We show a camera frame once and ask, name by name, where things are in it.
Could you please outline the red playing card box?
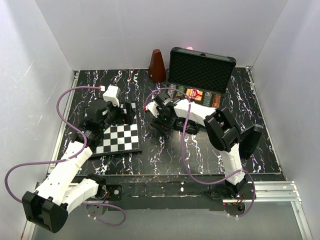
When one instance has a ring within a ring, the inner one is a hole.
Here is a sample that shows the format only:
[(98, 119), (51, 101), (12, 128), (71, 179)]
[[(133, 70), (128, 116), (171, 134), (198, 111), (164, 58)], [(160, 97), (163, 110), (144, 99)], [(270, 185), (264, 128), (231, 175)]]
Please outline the red playing card box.
[(203, 91), (198, 90), (198, 89), (196, 89), (196, 88), (188, 88), (188, 89), (186, 90), (186, 95), (187, 95), (191, 100), (198, 101), (198, 102), (201, 102), (201, 101), (202, 101), (203, 94), (204, 94)]

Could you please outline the black poker chip case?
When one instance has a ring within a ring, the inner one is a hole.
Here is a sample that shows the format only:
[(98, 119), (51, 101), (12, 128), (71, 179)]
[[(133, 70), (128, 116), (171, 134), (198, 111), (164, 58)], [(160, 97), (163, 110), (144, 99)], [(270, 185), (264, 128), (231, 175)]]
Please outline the black poker chip case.
[[(168, 83), (176, 85), (174, 89), (176, 93), (179, 86), (185, 87), (184, 96), (188, 97), (187, 89), (198, 89), (212, 93), (210, 107), (212, 107), (213, 94), (220, 94), (222, 100), (226, 93), (228, 82), (232, 72), (236, 66), (236, 59), (229, 56), (221, 56), (211, 53), (204, 53), (195, 50), (174, 47), (170, 51)], [(203, 105), (203, 97), (201, 101), (192, 102)], [(187, 130), (187, 133), (197, 134), (200, 124), (194, 124)], [(181, 131), (183, 122), (177, 119), (173, 128)]]

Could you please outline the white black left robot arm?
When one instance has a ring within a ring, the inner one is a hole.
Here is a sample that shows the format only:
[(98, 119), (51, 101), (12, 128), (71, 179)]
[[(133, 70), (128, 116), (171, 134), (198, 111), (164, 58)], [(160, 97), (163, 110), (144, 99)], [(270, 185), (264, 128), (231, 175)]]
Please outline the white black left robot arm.
[(101, 200), (106, 196), (106, 180), (87, 175), (79, 184), (69, 185), (92, 156), (104, 138), (104, 132), (116, 124), (131, 125), (136, 113), (131, 102), (113, 104), (103, 99), (94, 100), (86, 110), (86, 117), (65, 150), (64, 162), (58, 163), (49, 176), (33, 192), (22, 197), (26, 219), (52, 233), (61, 230), (69, 213), (89, 198)]

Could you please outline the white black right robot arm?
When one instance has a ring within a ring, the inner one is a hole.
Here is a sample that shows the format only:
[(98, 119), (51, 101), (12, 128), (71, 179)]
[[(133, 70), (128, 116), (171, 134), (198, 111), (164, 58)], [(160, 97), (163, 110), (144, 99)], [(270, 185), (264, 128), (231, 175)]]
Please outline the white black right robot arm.
[(211, 145), (220, 152), (227, 195), (232, 199), (243, 195), (248, 181), (242, 161), (255, 151), (264, 130), (262, 125), (241, 130), (227, 108), (203, 106), (188, 96), (172, 98), (164, 88), (144, 110), (153, 115), (151, 126), (163, 133), (172, 129), (176, 120), (182, 121), (183, 133), (195, 124), (203, 126)]

